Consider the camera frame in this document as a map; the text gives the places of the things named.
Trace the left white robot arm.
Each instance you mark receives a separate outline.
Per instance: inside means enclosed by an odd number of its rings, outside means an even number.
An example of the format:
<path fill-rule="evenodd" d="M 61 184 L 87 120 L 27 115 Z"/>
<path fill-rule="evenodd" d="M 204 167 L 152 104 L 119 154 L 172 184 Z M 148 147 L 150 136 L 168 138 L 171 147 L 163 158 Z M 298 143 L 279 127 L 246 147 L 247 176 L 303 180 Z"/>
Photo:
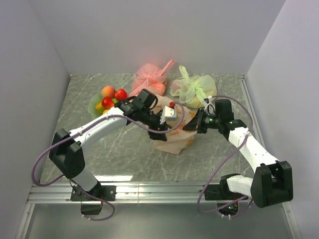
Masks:
<path fill-rule="evenodd" d="M 49 153 L 50 160 L 67 179 L 83 189 L 82 193 L 88 200 L 97 199 L 100 196 L 100 183 L 86 168 L 84 151 L 132 121 L 147 126 L 151 139 L 165 141 L 163 131 L 168 129 L 164 121 L 165 109 L 154 113 L 157 103 L 158 98 L 153 93 L 142 90 L 138 96 L 117 102 L 105 114 L 86 125 L 71 131 L 58 130 L 52 142 L 54 148 Z"/>

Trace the orange plastic bag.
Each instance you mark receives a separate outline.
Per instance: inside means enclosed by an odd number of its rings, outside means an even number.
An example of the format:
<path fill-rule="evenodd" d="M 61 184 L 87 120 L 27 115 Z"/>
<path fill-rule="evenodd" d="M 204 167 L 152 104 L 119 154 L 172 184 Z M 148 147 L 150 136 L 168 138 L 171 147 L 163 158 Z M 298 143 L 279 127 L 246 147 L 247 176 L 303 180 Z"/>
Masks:
<path fill-rule="evenodd" d="M 173 100 L 169 97 L 156 95 L 158 98 L 158 104 L 157 106 L 161 107 L 162 109 L 164 106 L 169 106 L 170 102 Z M 177 110 L 177 119 L 173 121 L 168 121 L 168 124 L 171 127 L 174 127 L 180 120 L 180 117 L 182 116 L 181 107 L 179 105 L 176 105 Z M 161 141 L 161 140 L 151 140 L 154 147 L 160 151 L 168 152 L 171 154 L 178 155 L 182 149 L 188 147 L 194 140 L 196 132 L 195 131 L 184 131 L 183 127 L 188 124 L 192 118 L 195 116 L 195 113 L 192 112 L 187 107 L 184 108 L 184 118 L 181 123 L 181 125 L 178 126 L 177 129 L 169 132 L 166 134 L 167 141 Z"/>

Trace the orange fake peach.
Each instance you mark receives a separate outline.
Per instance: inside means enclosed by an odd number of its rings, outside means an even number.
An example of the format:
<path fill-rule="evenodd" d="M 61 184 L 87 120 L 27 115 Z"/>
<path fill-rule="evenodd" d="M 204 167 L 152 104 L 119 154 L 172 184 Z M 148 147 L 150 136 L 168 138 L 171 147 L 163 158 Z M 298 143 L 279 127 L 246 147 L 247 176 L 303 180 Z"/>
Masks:
<path fill-rule="evenodd" d="M 112 86 L 105 86 L 101 93 L 104 98 L 109 97 L 112 99 L 115 96 L 115 88 Z"/>

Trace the red fake fruit top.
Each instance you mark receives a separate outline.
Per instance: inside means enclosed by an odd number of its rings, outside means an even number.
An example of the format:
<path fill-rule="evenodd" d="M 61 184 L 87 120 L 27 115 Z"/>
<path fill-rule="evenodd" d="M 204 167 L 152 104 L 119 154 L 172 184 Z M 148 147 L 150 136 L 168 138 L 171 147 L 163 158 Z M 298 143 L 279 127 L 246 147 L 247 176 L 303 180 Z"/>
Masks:
<path fill-rule="evenodd" d="M 127 92 L 126 92 L 124 89 L 118 89 L 118 90 L 115 92 L 115 98 L 116 98 L 118 101 L 125 100 L 127 97 L 128 97 L 128 94 L 127 94 Z"/>

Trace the red fake fruit front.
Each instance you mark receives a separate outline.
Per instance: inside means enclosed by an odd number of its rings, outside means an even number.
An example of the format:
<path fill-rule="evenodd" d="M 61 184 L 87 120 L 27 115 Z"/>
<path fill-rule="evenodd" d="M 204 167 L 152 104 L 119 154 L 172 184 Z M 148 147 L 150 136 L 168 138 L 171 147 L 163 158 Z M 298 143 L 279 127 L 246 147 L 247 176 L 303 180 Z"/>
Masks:
<path fill-rule="evenodd" d="M 101 101 L 101 105 L 102 107 L 104 107 L 105 109 L 110 109 L 114 106 L 114 102 L 112 100 L 112 98 L 109 98 L 109 97 L 105 97 L 102 99 Z"/>

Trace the red fake fruit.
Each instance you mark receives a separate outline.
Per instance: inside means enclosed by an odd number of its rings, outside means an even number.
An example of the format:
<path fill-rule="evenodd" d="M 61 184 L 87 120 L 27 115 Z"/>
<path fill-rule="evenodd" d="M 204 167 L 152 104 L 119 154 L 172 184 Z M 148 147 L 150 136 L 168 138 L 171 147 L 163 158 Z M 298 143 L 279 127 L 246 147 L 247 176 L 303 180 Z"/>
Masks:
<path fill-rule="evenodd" d="M 116 98 L 118 101 L 125 100 L 127 97 L 128 97 L 128 94 L 127 94 L 127 92 L 126 92 L 124 89 L 118 89 L 118 90 L 115 92 L 115 98 Z"/>
<path fill-rule="evenodd" d="M 114 102 L 112 100 L 112 98 L 109 98 L 109 97 L 105 97 L 102 99 L 101 101 L 101 105 L 102 107 L 104 107 L 105 109 L 110 109 L 114 106 Z"/>

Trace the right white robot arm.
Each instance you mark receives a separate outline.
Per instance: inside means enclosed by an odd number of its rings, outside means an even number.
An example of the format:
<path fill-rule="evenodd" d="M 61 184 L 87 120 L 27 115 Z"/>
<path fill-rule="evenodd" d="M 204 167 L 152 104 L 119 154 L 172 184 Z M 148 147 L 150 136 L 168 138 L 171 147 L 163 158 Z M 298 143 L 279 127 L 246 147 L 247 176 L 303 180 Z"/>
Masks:
<path fill-rule="evenodd" d="M 252 178 L 241 174 L 221 177 L 218 191 L 221 198 L 250 197 L 259 208 L 291 201 L 294 196 L 291 165 L 271 155 L 251 134 L 250 128 L 234 118 L 232 98 L 216 100 L 213 112 L 209 110 L 211 99 L 205 101 L 205 108 L 199 109 L 183 130 L 197 133 L 218 130 L 243 155 L 254 172 Z"/>

